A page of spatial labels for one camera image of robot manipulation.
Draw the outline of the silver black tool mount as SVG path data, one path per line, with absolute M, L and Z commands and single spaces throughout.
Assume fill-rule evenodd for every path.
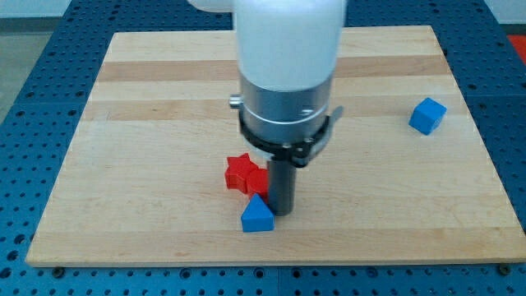
M 231 98 L 240 132 L 268 160 L 306 167 L 327 146 L 344 108 L 328 114 L 332 78 L 304 90 L 277 91 L 240 77 L 241 94 Z

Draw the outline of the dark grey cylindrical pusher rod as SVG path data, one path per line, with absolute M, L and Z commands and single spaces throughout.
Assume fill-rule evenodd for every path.
M 297 169 L 284 160 L 271 160 L 267 169 L 269 207 L 277 216 L 288 215 L 293 211 Z

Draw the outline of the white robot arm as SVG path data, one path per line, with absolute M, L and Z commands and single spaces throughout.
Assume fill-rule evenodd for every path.
M 268 202 L 293 210 L 296 171 L 328 144 L 343 109 L 330 106 L 347 3 L 342 0 L 189 0 L 204 12 L 229 12 L 237 38 L 240 132 L 267 160 Z

